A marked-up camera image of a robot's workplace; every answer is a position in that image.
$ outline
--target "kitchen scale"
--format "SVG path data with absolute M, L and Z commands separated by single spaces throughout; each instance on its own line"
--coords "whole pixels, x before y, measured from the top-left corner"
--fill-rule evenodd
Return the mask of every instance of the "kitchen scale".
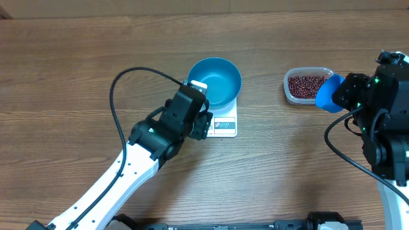
M 237 136 L 237 98 L 221 109 L 209 109 L 213 113 L 207 137 Z

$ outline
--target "wood grain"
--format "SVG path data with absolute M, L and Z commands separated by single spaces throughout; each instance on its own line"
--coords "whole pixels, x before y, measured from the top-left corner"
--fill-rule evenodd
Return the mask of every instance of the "wood grain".
M 13 19 L 194 13 L 404 10 L 407 0 L 0 0 Z
M 118 72 L 148 66 L 182 80 L 209 56 L 242 73 L 238 137 L 188 140 L 120 212 L 198 224 L 331 210 L 384 229 L 375 180 L 324 143 L 340 114 L 289 105 L 282 78 L 299 66 L 373 73 L 381 49 L 409 52 L 408 20 L 388 10 L 0 21 L 0 229 L 48 223 L 108 168 L 121 148 L 108 103 Z M 114 96 L 124 132 L 176 90 L 126 75 Z M 368 167 L 343 126 L 330 138 Z

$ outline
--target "blue scoop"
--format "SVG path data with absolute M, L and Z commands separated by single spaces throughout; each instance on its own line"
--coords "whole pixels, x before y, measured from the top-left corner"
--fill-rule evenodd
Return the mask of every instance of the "blue scoop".
M 341 75 L 334 74 L 321 86 L 315 98 L 315 105 L 328 112 L 339 112 L 343 108 L 332 101 L 332 94 L 344 81 Z
M 242 76 L 236 66 L 220 57 L 201 60 L 190 70 L 187 80 L 207 84 L 210 108 L 219 109 L 232 102 L 242 88 Z

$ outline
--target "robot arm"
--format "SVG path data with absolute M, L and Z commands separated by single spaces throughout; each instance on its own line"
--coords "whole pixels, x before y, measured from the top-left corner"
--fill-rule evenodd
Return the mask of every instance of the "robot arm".
M 119 180 L 75 229 L 104 229 L 128 198 L 158 171 L 159 161 L 152 160 L 151 153 L 142 146 L 127 144 L 127 153 L 127 162 Z M 110 168 L 73 206 L 50 222 L 49 226 L 55 226 L 51 229 L 65 230 L 104 191 L 118 173 L 122 156 L 121 152 Z
M 409 186 L 400 187 L 396 181 L 388 180 L 406 197 L 409 197 Z M 390 188 L 383 183 L 378 182 L 378 191 L 382 200 L 383 212 L 385 213 L 386 230 L 404 230 L 409 227 L 409 207 L 402 198 L 400 198 Z
M 351 111 L 362 132 L 372 172 L 361 170 L 378 180 L 386 230 L 404 230 L 409 228 L 409 57 L 383 51 L 376 61 L 380 66 L 372 77 L 348 74 L 332 101 Z
M 208 112 L 207 86 L 184 82 L 174 98 L 166 101 L 145 120 L 135 124 L 126 143 L 127 157 L 121 175 L 88 212 L 120 171 L 123 152 L 102 177 L 69 209 L 44 227 L 34 221 L 27 230 L 104 229 L 125 201 L 165 164 L 176 156 L 186 137 L 205 139 L 213 114 Z M 158 121 L 153 118 L 160 114 Z M 78 216 L 85 213 L 79 221 Z

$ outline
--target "black cable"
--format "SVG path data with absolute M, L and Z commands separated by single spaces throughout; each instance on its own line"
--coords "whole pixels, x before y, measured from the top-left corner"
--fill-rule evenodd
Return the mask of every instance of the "black cable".
M 350 116 L 349 118 L 346 118 L 346 119 L 345 119 L 345 121 L 344 121 L 344 126 L 345 126 L 345 128 L 346 128 L 348 131 L 350 131 L 351 133 L 353 133 L 353 134 L 355 134 L 355 135 L 357 135 L 357 136 L 359 136 L 359 137 L 362 137 L 362 134 L 353 131 L 353 130 L 350 128 L 350 126 L 348 125 L 348 123 L 350 122 L 350 120 L 351 120 L 352 118 L 353 118 L 353 116 Z
M 394 191 L 399 197 L 401 197 L 408 205 L 409 205 L 409 199 L 401 192 L 399 191 L 396 187 L 394 187 L 391 183 L 389 183 L 388 181 L 386 181 L 385 179 L 381 178 L 380 176 L 376 175 L 375 173 L 371 172 L 370 170 L 366 169 L 364 166 L 356 163 L 355 161 L 353 161 L 352 159 L 350 159 L 349 157 L 347 157 L 346 155 L 344 155 L 343 153 L 341 153 L 337 148 L 335 148 L 329 138 L 328 135 L 331 131 L 331 129 L 338 124 L 340 121 L 342 121 L 343 119 L 361 111 L 364 108 L 364 106 L 360 106 L 357 109 L 345 114 L 344 116 L 341 116 L 340 118 L 336 119 L 330 126 L 328 126 L 328 128 L 325 130 L 324 133 L 324 140 L 325 143 L 328 145 L 328 147 L 334 151 L 334 153 L 336 155 L 338 155 L 339 157 L 341 157 L 342 159 L 344 159 L 346 162 L 350 163 L 351 165 L 357 167 L 359 170 L 361 170 L 362 172 L 372 176 L 373 178 L 377 179 L 380 183 L 383 183 L 386 187 L 390 188 L 392 191 Z
M 127 144 L 125 142 L 125 137 L 123 135 L 122 132 L 122 128 L 120 125 L 120 121 L 118 120 L 118 117 L 116 116 L 116 112 L 115 112 L 115 107 L 114 107 L 114 88 L 115 88 L 115 84 L 117 83 L 117 81 L 126 73 L 131 72 L 131 71 L 135 71 L 135 70 L 146 70 L 146 71 L 150 71 L 153 73 L 157 73 L 175 83 L 177 83 L 178 85 L 182 85 L 182 83 L 176 79 L 174 79 L 173 77 L 164 74 L 158 70 L 154 70 L 152 68 L 146 68 L 146 67 L 133 67 L 133 68 L 129 68 L 127 70 L 123 70 L 122 72 L 120 72 L 115 79 L 113 80 L 112 84 L 111 84 L 111 89 L 109 91 L 109 105 L 111 106 L 111 112 L 112 112 L 112 116 L 114 118 L 115 121 L 115 125 L 116 128 L 118 129 L 118 133 L 120 134 L 120 138 L 121 138 L 121 142 L 122 142 L 122 163 L 121 163 L 121 167 L 118 171 L 118 173 L 116 173 L 114 179 L 111 181 L 111 183 L 108 185 L 108 187 L 95 199 L 94 202 L 92 202 L 92 204 L 90 204 L 88 206 L 87 209 L 85 209 L 85 211 L 83 211 L 81 213 L 81 215 L 79 215 L 73 222 L 71 222 L 71 224 L 68 226 L 68 228 L 66 230 L 71 230 L 73 227 L 75 227 L 81 220 L 82 218 L 85 217 L 85 215 L 87 215 L 87 213 L 89 211 L 91 211 L 91 209 L 93 209 L 95 207 L 95 205 L 104 197 L 104 195 L 106 195 L 106 193 L 108 193 L 108 191 L 112 188 L 112 186 L 114 186 L 115 182 L 118 180 L 118 178 L 121 176 L 122 174 L 122 170 L 125 166 L 125 162 L 127 161 Z
M 376 122 L 378 121 L 379 117 L 384 114 L 388 113 L 389 111 L 387 109 L 380 109 L 376 114 L 375 117 L 373 117 L 372 123 L 371 123 L 371 128 L 369 129 L 369 138 L 371 141 L 373 141 L 373 133 L 375 132 L 375 125 Z
M 150 119 L 153 119 L 156 115 L 158 115 L 160 112 L 164 112 L 166 110 L 165 107 L 159 107 L 158 109 L 155 109 L 153 112 L 149 113 L 149 115 L 145 118 L 146 121 L 149 121 Z
M 205 109 L 203 111 L 199 112 L 199 114 L 197 115 L 198 118 L 201 118 L 201 117 L 203 117 L 204 115 L 207 114 L 207 111 L 209 110 L 209 106 L 210 106 L 209 100 L 206 99 L 204 101 L 204 106 L 205 106 Z

